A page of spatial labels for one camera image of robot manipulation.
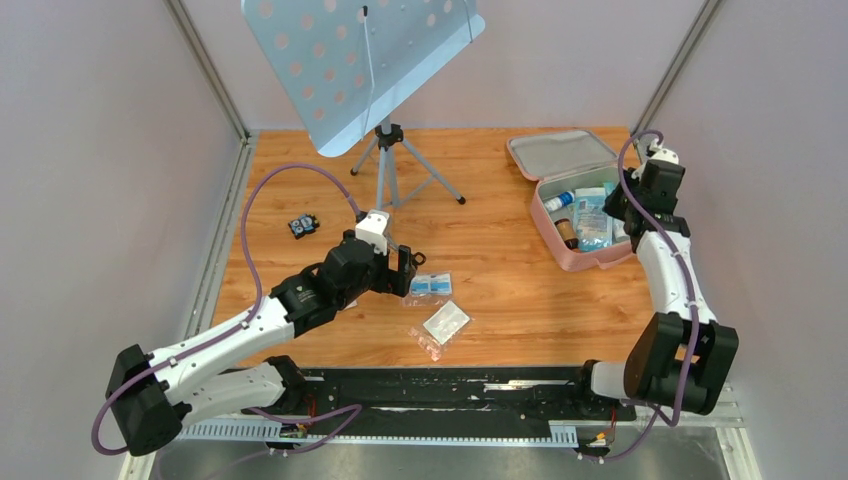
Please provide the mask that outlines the white green medicine bottle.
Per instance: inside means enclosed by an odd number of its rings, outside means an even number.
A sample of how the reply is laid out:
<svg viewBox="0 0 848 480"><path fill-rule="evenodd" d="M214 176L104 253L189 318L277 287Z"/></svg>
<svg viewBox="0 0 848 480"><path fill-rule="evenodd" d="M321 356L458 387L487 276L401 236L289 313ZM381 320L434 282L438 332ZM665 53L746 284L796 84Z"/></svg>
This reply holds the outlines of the white green medicine bottle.
<svg viewBox="0 0 848 480"><path fill-rule="evenodd" d="M623 220L612 220L612 238L615 244L630 241L630 235L626 231L625 222Z"/></svg>

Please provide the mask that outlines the white blue bottle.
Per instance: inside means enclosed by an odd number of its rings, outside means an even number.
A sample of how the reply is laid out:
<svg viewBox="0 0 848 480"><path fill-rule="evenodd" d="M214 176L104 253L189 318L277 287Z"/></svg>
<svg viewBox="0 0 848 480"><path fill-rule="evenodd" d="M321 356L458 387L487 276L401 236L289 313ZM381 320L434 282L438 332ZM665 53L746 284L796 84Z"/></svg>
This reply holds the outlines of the white blue bottle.
<svg viewBox="0 0 848 480"><path fill-rule="evenodd" d="M543 207L548 213L553 213L571 205L575 201L573 191L565 191L543 201Z"/></svg>

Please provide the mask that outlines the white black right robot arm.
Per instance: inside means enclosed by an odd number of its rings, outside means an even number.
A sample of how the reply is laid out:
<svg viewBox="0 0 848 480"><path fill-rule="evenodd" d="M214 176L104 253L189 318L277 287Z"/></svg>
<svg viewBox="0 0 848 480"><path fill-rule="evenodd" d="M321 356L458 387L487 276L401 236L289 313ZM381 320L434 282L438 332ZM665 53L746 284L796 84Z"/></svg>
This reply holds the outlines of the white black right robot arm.
<svg viewBox="0 0 848 480"><path fill-rule="evenodd" d="M596 417L611 399L706 416L718 400L739 347L704 299L691 262L691 231L674 213L684 167L649 160L626 169L604 210L623 221L648 280L653 316L623 363L589 360L571 403Z"/></svg>

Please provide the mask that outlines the brown medicine bottle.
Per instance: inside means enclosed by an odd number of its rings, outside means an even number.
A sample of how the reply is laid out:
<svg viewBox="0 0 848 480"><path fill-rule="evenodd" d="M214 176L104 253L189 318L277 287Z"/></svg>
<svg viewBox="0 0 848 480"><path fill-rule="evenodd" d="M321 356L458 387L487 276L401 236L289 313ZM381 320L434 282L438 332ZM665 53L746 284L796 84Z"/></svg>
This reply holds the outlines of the brown medicine bottle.
<svg viewBox="0 0 848 480"><path fill-rule="evenodd" d="M555 227L569 250L579 249L579 239L570 220L564 218L555 222Z"/></svg>

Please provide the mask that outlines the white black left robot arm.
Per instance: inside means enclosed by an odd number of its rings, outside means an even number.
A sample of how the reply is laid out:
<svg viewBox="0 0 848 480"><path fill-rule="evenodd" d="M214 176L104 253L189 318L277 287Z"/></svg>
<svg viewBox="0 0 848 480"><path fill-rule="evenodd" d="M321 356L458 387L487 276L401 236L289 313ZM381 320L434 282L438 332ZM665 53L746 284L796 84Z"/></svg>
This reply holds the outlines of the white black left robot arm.
<svg viewBox="0 0 848 480"><path fill-rule="evenodd" d="M137 344L125 348L116 356L106 402L92 427L93 446L102 454L112 452L99 439L107 412L125 442L117 451L144 456L207 418L271 405L283 413L298 411L306 386L284 375L277 361L239 372L233 365L331 322L368 291L406 296L426 260L423 253L399 245L392 269L388 254L347 230L323 261L286 278L231 319L151 352Z"/></svg>

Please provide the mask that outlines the alcohol wipes zip bag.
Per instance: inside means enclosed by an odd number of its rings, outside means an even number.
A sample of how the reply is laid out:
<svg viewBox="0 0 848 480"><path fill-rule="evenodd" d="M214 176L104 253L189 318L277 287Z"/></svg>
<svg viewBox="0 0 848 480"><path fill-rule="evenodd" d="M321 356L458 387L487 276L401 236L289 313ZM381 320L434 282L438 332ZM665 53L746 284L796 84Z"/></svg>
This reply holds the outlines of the alcohol wipes zip bag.
<svg viewBox="0 0 848 480"><path fill-rule="evenodd" d="M412 279L409 292L401 303L405 307L443 305L453 298L453 293L450 272L419 274Z"/></svg>

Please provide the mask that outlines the pink medicine kit case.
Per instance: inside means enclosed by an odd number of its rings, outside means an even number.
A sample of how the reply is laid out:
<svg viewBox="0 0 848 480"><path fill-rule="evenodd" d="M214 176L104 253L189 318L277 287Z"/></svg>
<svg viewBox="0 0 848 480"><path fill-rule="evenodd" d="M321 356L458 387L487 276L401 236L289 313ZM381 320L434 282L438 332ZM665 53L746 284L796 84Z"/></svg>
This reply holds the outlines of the pink medicine kit case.
<svg viewBox="0 0 848 480"><path fill-rule="evenodd" d="M521 174L535 183L531 217L559 267L607 269L632 256L623 229L602 211L618 183L611 146L577 129L514 137L506 147Z"/></svg>

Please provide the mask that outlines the large blue cotton packet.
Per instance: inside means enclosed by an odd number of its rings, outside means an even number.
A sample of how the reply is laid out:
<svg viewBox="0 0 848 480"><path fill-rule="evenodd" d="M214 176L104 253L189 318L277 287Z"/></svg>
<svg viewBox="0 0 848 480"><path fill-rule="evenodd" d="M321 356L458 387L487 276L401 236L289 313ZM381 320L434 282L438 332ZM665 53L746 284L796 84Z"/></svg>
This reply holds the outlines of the large blue cotton packet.
<svg viewBox="0 0 848 480"><path fill-rule="evenodd" d="M572 222L581 252L593 252L612 245L612 219L603 210L606 197L602 186L575 190Z"/></svg>

